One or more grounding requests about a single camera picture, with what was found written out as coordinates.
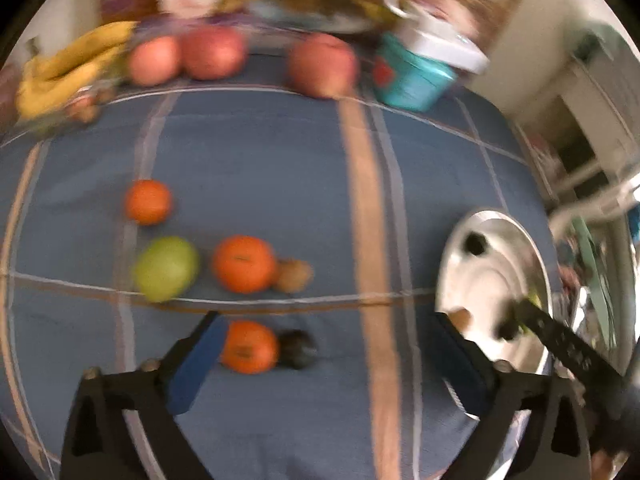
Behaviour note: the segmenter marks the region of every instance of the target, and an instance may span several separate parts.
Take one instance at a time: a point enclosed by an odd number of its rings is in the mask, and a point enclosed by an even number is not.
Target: bunch of bananas
[[[35,55],[22,74],[16,105],[29,120],[62,108],[82,87],[98,79],[124,52],[137,22],[95,28],[51,57]]]

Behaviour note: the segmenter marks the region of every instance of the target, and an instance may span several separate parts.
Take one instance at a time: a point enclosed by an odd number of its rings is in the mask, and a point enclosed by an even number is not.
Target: plate
[[[535,292],[552,315],[549,279],[531,236],[510,216],[481,210],[453,229],[444,249],[436,311],[466,308],[471,320],[462,331],[491,360],[506,360],[516,370],[541,374],[548,351],[531,332],[512,342],[496,336],[513,301]]]

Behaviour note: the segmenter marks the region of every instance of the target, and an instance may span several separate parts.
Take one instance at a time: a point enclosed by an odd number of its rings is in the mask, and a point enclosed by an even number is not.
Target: orange
[[[271,246],[260,238],[232,236],[214,251],[211,270],[220,283],[239,294],[269,288],[276,277],[277,262]]]
[[[278,339],[264,325],[238,320],[229,324],[220,361],[241,374],[260,374],[278,362]]]
[[[125,212],[140,225],[164,221],[172,209],[171,191],[157,180],[137,180],[127,191]]]

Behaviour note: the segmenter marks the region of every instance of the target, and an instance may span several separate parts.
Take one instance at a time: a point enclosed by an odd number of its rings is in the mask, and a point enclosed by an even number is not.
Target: wall
[[[98,21],[98,0],[47,0],[23,31],[8,61],[23,65],[29,59],[26,41],[35,36],[44,54],[54,54]]]
[[[567,25],[588,19],[610,23],[633,43],[604,0],[522,0],[489,53],[489,68],[469,88],[504,114],[516,113],[567,63]]]

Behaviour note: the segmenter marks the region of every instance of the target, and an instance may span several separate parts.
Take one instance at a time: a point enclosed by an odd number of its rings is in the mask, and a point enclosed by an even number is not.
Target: checkered tablecloth
[[[216,480],[435,478],[474,426],[422,352],[451,229],[474,208],[508,211],[559,288],[535,182],[491,104],[460,91],[419,116],[373,102],[366,82],[320,102],[283,74],[282,58],[251,56],[232,81],[124,94],[82,132],[0,148],[0,412],[40,478],[58,474],[83,370],[161,356],[210,309],[307,330],[321,355],[303,371],[213,368],[178,422]],[[177,208],[137,228],[123,196],[149,177]],[[129,267],[169,234],[193,241],[203,270],[150,306]],[[232,234],[310,262],[315,280],[294,297],[222,290],[206,262]]]

